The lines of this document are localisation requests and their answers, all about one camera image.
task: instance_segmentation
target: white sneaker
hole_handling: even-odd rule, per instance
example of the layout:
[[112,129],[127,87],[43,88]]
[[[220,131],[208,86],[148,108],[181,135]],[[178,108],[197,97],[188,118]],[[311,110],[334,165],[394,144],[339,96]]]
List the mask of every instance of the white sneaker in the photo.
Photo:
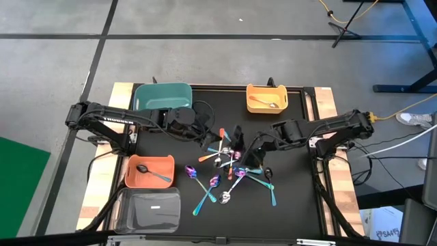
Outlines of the white sneaker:
[[426,170],[426,163],[427,163],[427,159],[419,159],[417,161],[417,165],[420,167],[420,169],[422,169],[423,171]]
[[430,114],[397,113],[396,120],[407,126],[421,126],[430,128],[432,116]]

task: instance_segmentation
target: teal bin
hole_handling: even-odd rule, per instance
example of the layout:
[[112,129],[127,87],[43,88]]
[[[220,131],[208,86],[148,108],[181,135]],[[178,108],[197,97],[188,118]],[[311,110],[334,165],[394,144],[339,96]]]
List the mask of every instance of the teal bin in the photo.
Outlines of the teal bin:
[[187,83],[156,83],[141,85],[135,91],[134,110],[189,107],[193,90]]

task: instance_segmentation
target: yellow bin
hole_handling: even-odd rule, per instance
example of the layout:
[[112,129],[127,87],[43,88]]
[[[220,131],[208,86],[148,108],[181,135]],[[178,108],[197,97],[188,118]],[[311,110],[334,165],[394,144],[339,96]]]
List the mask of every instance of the yellow bin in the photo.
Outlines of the yellow bin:
[[246,88],[247,110],[251,113],[281,113],[288,107],[287,88],[255,87],[249,84]]

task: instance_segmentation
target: orange bin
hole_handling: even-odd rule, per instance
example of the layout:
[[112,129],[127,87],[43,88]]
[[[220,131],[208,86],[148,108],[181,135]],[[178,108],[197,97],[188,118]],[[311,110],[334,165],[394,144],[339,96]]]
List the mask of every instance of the orange bin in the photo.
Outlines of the orange bin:
[[249,84],[246,88],[247,110],[251,113],[281,113],[288,107],[287,88],[255,87]]
[[[168,177],[171,182],[156,177],[150,172],[141,173],[137,165],[142,164],[151,172]],[[124,182],[129,188],[165,189],[171,186],[175,176],[175,159],[169,155],[166,157],[138,156],[136,154],[129,158],[128,167],[124,176]]]

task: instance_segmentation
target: spoon in yellow bin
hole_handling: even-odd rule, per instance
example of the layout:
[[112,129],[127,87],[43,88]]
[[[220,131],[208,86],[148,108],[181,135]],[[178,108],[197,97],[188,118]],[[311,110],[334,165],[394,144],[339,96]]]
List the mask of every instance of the spoon in yellow bin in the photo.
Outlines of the spoon in yellow bin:
[[264,103],[265,105],[268,105],[271,108],[279,108],[278,104],[276,104],[274,102],[268,102],[265,100],[261,100],[259,98],[254,97],[254,96],[249,96],[249,99],[255,100],[255,101],[260,102],[260,103]]

